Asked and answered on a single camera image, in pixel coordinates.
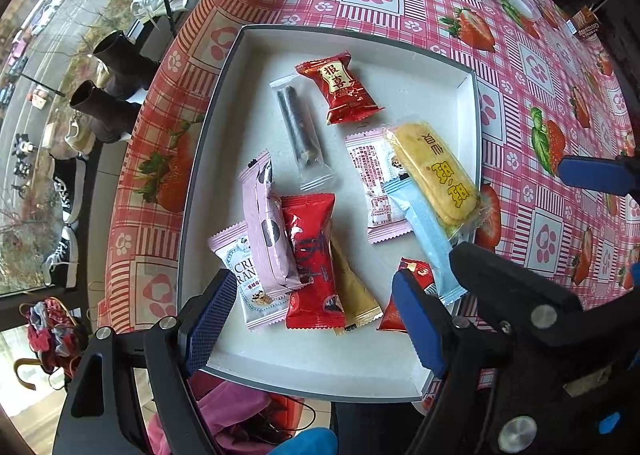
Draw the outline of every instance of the candy wrapper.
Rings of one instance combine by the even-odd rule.
[[[336,334],[341,335],[377,320],[382,316],[382,309],[362,280],[351,270],[347,257],[333,239],[331,251],[334,257],[335,288],[346,317],[346,326],[334,329]]]
[[[384,128],[377,128],[349,135],[344,140],[367,197],[367,238],[371,244],[411,231],[404,214],[382,189],[382,184],[406,173],[385,139],[385,131]]]
[[[269,83],[275,92],[298,165],[302,191],[327,186],[334,172],[324,163],[322,150],[303,92],[310,82],[298,74]]]
[[[246,222],[210,237],[209,248],[236,275],[244,323],[249,330],[284,320],[289,296],[274,300],[264,291],[251,255]]]
[[[355,122],[382,110],[350,72],[351,54],[301,63],[296,72],[314,80],[329,103],[326,123]]]
[[[302,287],[285,232],[280,198],[273,190],[273,168],[263,151],[239,175],[249,242],[264,291],[276,299]]]
[[[431,266],[428,263],[420,260],[401,258],[398,265],[398,271],[401,269],[409,269],[409,271],[414,273],[416,281],[427,294],[438,294],[436,284],[433,279],[433,272],[431,271]],[[404,323],[402,323],[398,307],[396,307],[393,297],[389,298],[389,305],[386,306],[385,314],[382,316],[382,321],[380,322],[378,330],[406,332],[406,328],[404,327]]]
[[[447,236],[478,217],[480,194],[458,159],[426,122],[385,131],[396,156],[435,210]]]
[[[334,266],[329,249],[331,213],[335,195],[319,193],[282,198],[287,233],[293,245],[300,279],[311,282],[291,295],[287,328],[322,329],[346,324],[335,290]]]
[[[438,216],[409,176],[385,183],[389,198],[404,212],[420,247],[434,271],[438,296],[444,305],[459,299],[466,290],[458,283],[449,263],[451,244],[440,227]]]

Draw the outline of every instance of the blue glove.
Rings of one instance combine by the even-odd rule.
[[[338,439],[328,428],[301,431],[293,439],[283,442],[269,455],[336,455]]]

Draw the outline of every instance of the tray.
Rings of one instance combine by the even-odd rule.
[[[479,185],[478,88],[471,69],[409,44],[352,31],[245,26],[226,58],[196,150],[180,240],[179,308],[200,294],[222,266],[207,239],[242,220],[238,173],[252,158],[269,149],[278,192],[299,193],[296,163],[269,83],[291,74],[296,64],[345,49],[353,55],[350,69],[386,109],[360,124],[327,126],[326,101],[311,80],[308,91],[325,160],[339,179],[332,189],[334,236],[383,308],[400,258],[425,257],[413,233],[375,245],[367,242],[364,191],[345,136],[384,122],[423,118]],[[236,301],[207,371],[249,387],[301,397],[419,400],[433,378],[431,371],[418,362],[408,335],[377,331],[377,326],[342,336],[331,329],[290,330],[284,323],[249,331]]]

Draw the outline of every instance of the blue snack package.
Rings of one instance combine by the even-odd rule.
[[[436,212],[424,197],[418,185],[409,176],[385,182],[386,195],[395,202],[404,213],[414,230],[420,247],[435,274],[438,296],[444,305],[449,305],[466,293],[453,272],[449,263],[451,244],[444,230],[440,227]]]

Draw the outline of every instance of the screw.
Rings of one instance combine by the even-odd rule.
[[[466,329],[471,324],[464,316],[453,316],[451,322],[456,329]]]
[[[95,337],[97,337],[99,340],[105,340],[109,336],[111,336],[110,327],[100,327],[95,333]]]
[[[511,323],[509,323],[508,321],[501,321],[500,330],[502,330],[502,332],[504,332],[505,334],[511,334],[513,328],[511,327]]]
[[[160,328],[162,330],[172,329],[176,323],[177,320],[173,316],[165,316],[160,320]]]
[[[538,305],[531,313],[531,323],[538,329],[548,329],[557,319],[558,313],[551,305]]]
[[[511,419],[500,430],[498,447],[505,453],[520,453],[533,443],[538,425],[532,418],[521,415]]]

